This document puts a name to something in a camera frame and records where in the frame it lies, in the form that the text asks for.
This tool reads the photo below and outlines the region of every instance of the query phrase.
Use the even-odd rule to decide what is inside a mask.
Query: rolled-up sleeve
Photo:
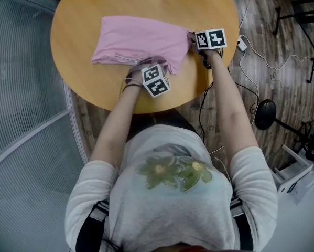
[[[262,150],[241,150],[231,160],[230,174],[235,195],[243,202],[254,251],[261,251],[273,235],[278,215],[277,189]]]
[[[91,161],[82,169],[65,215],[66,242],[73,251],[84,221],[93,206],[109,196],[116,178],[117,170],[107,162]]]

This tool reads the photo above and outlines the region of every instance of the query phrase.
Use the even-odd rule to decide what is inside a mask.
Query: translucent panel
[[[0,163],[0,251],[68,251],[64,213],[82,167],[68,115]]]
[[[26,0],[0,0],[0,153],[66,108],[50,48],[52,19]]]

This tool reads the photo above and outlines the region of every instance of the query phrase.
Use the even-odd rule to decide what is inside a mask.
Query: black round base
[[[255,116],[256,127],[260,130],[268,129],[275,121],[276,113],[276,105],[272,100],[266,99],[262,101]]]

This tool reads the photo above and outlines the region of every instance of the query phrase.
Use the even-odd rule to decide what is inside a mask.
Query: pink fabric
[[[190,48],[188,32],[180,26],[152,19],[103,17],[92,62],[136,65],[145,58],[162,56],[171,74],[176,74]]]

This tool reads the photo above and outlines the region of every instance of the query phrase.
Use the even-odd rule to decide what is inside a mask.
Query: bracelet
[[[122,93],[123,93],[123,91],[124,91],[127,87],[130,87],[130,86],[137,86],[137,87],[141,87],[141,88],[144,87],[144,86],[139,85],[139,84],[128,84],[128,85],[126,85],[126,86],[124,87],[124,89],[122,90]]]

